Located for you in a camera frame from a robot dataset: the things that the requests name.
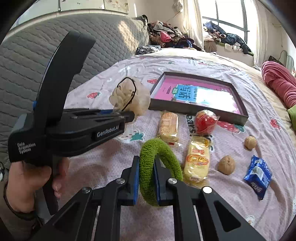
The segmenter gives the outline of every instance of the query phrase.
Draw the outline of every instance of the quilted headboard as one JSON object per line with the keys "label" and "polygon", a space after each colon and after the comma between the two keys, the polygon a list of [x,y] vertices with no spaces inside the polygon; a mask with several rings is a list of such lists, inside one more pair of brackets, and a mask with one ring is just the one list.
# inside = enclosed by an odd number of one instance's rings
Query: quilted headboard
{"label": "quilted headboard", "polygon": [[5,40],[0,46],[0,161],[7,161],[9,133],[17,118],[32,110],[47,64],[71,30],[94,36],[96,43],[70,90],[133,56],[138,46],[149,41],[142,18],[95,13],[45,20]]}

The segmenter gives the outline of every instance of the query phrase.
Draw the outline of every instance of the plastic wrapper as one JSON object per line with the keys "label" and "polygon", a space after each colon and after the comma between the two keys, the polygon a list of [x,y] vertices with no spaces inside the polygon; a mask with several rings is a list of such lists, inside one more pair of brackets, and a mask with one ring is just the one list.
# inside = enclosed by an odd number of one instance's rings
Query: plastic wrapper
{"label": "plastic wrapper", "polygon": [[263,159],[253,156],[244,180],[254,189],[259,200],[264,198],[271,177],[272,173],[267,163]]}
{"label": "plastic wrapper", "polygon": [[159,124],[159,137],[169,145],[178,144],[179,117],[172,112],[164,112]]}
{"label": "plastic wrapper", "polygon": [[208,136],[214,130],[220,116],[216,116],[214,112],[210,110],[201,110],[196,113],[195,127],[196,133],[199,136]]}
{"label": "plastic wrapper", "polygon": [[184,165],[184,177],[191,185],[201,187],[210,166],[211,141],[200,136],[191,137]]}
{"label": "plastic wrapper", "polygon": [[130,110],[138,115],[144,115],[150,105],[150,92],[136,78],[125,77],[113,90],[109,97],[114,111]]}

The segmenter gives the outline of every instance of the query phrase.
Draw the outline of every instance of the green cloth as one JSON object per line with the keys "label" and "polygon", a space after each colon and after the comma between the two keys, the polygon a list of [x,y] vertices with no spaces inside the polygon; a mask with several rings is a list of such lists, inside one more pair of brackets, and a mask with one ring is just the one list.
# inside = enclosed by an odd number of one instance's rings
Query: green cloth
{"label": "green cloth", "polygon": [[143,198],[150,205],[156,206],[156,194],[153,180],[153,164],[158,155],[172,177],[183,180],[179,161],[168,144],[160,139],[152,139],[144,143],[140,153],[140,190]]}
{"label": "green cloth", "polygon": [[290,120],[292,121],[293,129],[296,131],[296,105],[288,109]]}

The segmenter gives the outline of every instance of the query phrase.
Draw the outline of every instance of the human hand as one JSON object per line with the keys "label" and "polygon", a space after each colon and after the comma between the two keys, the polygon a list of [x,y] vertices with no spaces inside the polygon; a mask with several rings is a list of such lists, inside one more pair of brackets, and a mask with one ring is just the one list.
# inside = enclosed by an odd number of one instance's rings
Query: human hand
{"label": "human hand", "polygon": [[[59,163],[59,175],[54,178],[52,188],[57,198],[62,195],[62,186],[69,168],[69,159]],[[6,197],[11,208],[16,212],[29,213],[34,210],[34,192],[45,185],[52,169],[49,166],[27,168],[22,161],[10,166]]]}

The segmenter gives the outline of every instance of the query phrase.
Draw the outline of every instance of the silver bolt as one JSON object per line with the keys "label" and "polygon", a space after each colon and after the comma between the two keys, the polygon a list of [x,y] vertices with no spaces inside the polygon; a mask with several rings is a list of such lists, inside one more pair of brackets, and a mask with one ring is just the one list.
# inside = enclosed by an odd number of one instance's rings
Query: silver bolt
{"label": "silver bolt", "polygon": [[203,187],[202,190],[204,191],[204,193],[207,193],[207,194],[212,192],[212,188],[210,187]]}
{"label": "silver bolt", "polygon": [[175,179],[175,178],[169,178],[168,179],[168,183],[170,183],[170,184],[176,184],[177,183],[177,179]]}
{"label": "silver bolt", "polygon": [[91,188],[90,187],[83,187],[81,191],[82,191],[82,193],[89,193],[91,191]]}
{"label": "silver bolt", "polygon": [[116,179],[116,182],[118,184],[124,184],[125,183],[125,180],[123,178],[118,178],[118,179]]}

